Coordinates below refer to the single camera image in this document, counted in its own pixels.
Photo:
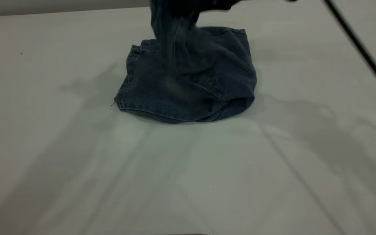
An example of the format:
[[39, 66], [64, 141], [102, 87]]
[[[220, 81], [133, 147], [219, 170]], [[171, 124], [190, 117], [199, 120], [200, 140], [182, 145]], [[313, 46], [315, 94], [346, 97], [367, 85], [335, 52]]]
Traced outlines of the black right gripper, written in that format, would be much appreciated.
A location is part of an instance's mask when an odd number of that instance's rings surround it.
[[173, 15], [189, 15], [193, 12], [227, 11], [239, 2], [240, 0], [171, 0], [170, 12]]

